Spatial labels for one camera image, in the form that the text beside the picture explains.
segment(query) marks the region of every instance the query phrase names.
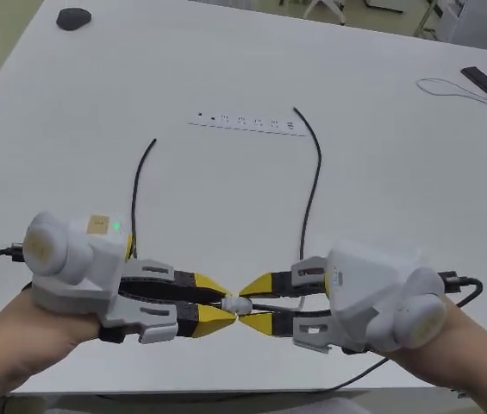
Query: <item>black device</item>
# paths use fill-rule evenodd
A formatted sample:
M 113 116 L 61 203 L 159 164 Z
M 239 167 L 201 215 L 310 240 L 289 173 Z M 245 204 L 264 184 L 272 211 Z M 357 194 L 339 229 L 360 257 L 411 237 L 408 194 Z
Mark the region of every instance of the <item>black device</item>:
M 461 72 L 476 86 L 487 94 L 487 76 L 478 67 L 465 67 Z
M 57 25 L 63 30 L 69 32 L 82 28 L 91 20 L 91 13 L 88 10 L 79 7 L 70 7 L 62 9 L 57 16 Z

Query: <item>table surface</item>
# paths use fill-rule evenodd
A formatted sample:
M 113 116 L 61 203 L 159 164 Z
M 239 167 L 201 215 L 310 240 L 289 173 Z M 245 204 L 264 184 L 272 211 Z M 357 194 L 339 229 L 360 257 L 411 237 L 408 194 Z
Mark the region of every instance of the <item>table surface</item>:
M 309 137 L 191 126 L 197 110 L 292 117 L 315 129 L 323 170 L 306 254 L 332 241 L 421 246 L 437 270 L 480 278 L 487 327 L 487 107 L 431 97 L 419 78 L 472 88 L 487 51 L 183 0 L 84 0 L 90 25 L 43 3 L 0 71 L 0 247 L 32 217 L 128 213 L 140 182 L 140 256 L 233 292 L 297 259 L 314 174 Z M 0 309 L 29 280 L 0 260 Z M 312 305 L 322 301 L 315 298 Z M 334 386 L 377 360 L 329 356 L 236 323 L 199 340 L 92 342 L 20 392 L 211 392 Z M 423 386 L 388 364 L 358 388 Z

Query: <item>cable connector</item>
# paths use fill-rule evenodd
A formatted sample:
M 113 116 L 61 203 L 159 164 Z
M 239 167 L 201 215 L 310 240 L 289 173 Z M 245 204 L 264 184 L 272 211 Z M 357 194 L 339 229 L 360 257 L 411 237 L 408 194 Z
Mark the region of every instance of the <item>cable connector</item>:
M 9 248 L 10 253 L 8 254 L 11 256 L 11 261 L 17 263 L 24 263 L 25 258 L 22 255 L 22 243 L 13 243 Z
M 460 280 L 462 278 L 455 271 L 440 272 L 439 276 L 444 282 L 444 293 L 461 293 L 461 286 L 463 284 Z

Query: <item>human hand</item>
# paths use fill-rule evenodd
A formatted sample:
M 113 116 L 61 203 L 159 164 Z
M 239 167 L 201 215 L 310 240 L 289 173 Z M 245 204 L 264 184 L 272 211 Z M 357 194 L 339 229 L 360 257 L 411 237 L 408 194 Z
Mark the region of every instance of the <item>human hand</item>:
M 57 315 L 37 306 L 30 290 L 20 293 L 0 312 L 1 391 L 61 361 L 98 330 L 94 316 Z
M 464 390 L 469 386 L 471 366 L 478 360 L 479 350 L 487 349 L 487 331 L 449 299 L 445 301 L 446 322 L 431 342 L 385 356 L 421 380 Z

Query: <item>white power strip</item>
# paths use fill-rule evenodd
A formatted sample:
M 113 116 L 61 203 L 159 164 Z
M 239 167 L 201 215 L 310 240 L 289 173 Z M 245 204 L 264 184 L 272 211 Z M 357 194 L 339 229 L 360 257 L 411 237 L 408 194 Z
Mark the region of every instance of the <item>white power strip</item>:
M 304 122 L 298 118 L 282 121 L 270 117 L 231 115 L 223 112 L 196 112 L 189 120 L 190 125 L 215 127 L 225 129 L 242 129 L 244 131 L 264 132 L 267 134 L 281 134 L 307 136 L 308 130 Z

